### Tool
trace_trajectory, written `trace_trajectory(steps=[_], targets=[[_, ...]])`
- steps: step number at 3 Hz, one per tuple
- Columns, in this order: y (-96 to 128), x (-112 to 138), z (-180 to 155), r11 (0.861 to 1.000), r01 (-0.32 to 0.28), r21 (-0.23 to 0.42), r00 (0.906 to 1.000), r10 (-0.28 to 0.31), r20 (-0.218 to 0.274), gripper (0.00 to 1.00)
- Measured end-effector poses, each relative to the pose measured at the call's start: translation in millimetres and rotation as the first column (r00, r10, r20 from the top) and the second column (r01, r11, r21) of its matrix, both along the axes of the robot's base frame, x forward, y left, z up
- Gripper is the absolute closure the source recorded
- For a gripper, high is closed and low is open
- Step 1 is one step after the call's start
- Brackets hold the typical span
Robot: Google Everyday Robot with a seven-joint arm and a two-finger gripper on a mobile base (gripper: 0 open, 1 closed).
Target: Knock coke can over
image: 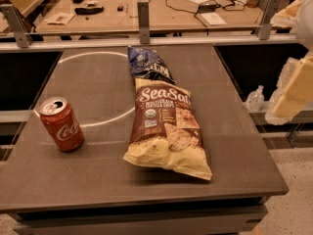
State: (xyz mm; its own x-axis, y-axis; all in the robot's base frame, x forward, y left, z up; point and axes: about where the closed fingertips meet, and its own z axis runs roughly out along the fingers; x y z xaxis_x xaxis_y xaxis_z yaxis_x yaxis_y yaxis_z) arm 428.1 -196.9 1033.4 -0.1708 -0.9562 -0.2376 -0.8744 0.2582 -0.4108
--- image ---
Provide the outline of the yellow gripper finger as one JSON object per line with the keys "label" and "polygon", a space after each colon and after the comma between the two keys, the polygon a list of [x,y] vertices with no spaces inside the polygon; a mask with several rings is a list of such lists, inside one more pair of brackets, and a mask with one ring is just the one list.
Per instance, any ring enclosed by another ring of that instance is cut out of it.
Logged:
{"label": "yellow gripper finger", "polygon": [[291,121],[313,101],[313,57],[288,58],[270,98],[265,120],[274,125]]}
{"label": "yellow gripper finger", "polygon": [[299,11],[304,0],[294,0],[287,7],[280,12],[276,13],[270,24],[272,26],[282,27],[282,28],[295,28],[300,29],[299,24]]}

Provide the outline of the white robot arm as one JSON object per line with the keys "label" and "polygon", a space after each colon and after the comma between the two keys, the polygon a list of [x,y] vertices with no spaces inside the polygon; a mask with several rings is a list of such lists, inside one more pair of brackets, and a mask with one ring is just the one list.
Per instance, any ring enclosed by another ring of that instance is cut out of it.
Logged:
{"label": "white robot arm", "polygon": [[309,50],[298,61],[288,60],[280,73],[277,89],[270,98],[265,120],[274,125],[291,121],[313,102],[313,0],[295,0],[276,13],[271,24],[292,27],[297,41]]}

